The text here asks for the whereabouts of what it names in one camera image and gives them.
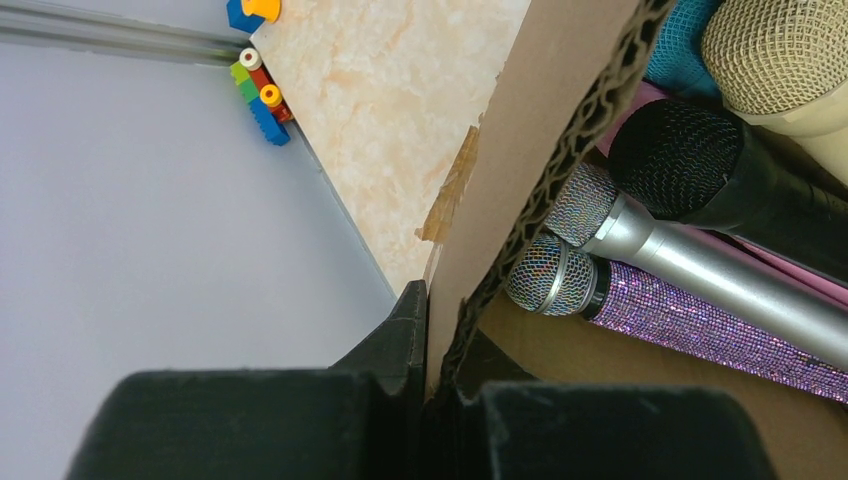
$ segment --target blue toy block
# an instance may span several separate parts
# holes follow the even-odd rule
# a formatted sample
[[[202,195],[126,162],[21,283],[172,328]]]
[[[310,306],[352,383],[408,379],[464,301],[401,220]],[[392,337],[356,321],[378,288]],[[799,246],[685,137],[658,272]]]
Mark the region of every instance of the blue toy block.
[[[256,119],[259,128],[262,129],[262,133],[265,134],[265,140],[278,146],[289,143],[291,137],[286,132],[286,128],[277,123],[277,119],[274,118],[268,107],[262,103],[261,98],[253,100],[249,105],[250,111],[253,112],[253,118]]]
[[[245,15],[241,9],[241,0],[227,1],[227,18],[232,28],[247,33],[255,32],[265,22],[259,15]]]

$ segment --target yellow toy block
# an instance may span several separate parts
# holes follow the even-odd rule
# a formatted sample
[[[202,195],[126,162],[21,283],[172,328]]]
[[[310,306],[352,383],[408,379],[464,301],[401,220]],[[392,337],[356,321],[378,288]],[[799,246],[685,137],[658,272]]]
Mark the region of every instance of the yellow toy block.
[[[283,94],[276,85],[265,85],[262,87],[259,97],[262,98],[262,103],[269,108],[278,107],[283,103]]]
[[[276,22],[282,10],[281,0],[241,0],[245,15],[257,15],[269,22]]]

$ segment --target cardboard divider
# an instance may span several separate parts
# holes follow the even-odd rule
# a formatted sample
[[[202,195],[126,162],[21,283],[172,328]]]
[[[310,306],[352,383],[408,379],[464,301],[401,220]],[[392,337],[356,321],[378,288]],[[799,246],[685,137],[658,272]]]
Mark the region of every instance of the cardboard divider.
[[[589,141],[633,96],[671,6],[530,4],[480,125],[477,163],[433,275],[429,395],[440,382],[453,383],[480,310],[541,228]]]

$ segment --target brown cardboard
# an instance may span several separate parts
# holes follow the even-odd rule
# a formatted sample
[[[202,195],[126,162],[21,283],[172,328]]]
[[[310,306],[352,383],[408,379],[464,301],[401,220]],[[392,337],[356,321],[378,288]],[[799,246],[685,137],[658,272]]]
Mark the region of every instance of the brown cardboard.
[[[837,403],[592,325],[495,299],[480,329],[528,373],[553,382],[699,385],[730,393],[781,478],[846,478],[848,414]]]
[[[455,386],[480,326],[543,380],[725,390],[751,415],[783,478],[844,478],[848,418],[837,404],[577,318],[527,313],[501,293],[563,182],[627,107],[672,6],[661,0],[531,2],[481,122],[464,198],[447,240],[431,257],[435,269],[428,267],[431,405]]]

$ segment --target silver microphone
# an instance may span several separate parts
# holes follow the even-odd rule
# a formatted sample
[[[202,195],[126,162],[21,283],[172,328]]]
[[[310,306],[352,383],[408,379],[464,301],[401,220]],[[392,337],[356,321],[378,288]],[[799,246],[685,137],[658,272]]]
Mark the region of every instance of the silver microphone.
[[[591,258],[551,234],[533,240],[506,293],[532,312],[579,313],[600,327],[848,403],[848,371],[650,273]]]
[[[848,311],[702,231],[661,223],[580,164],[545,224],[581,250],[629,263],[848,370]]]

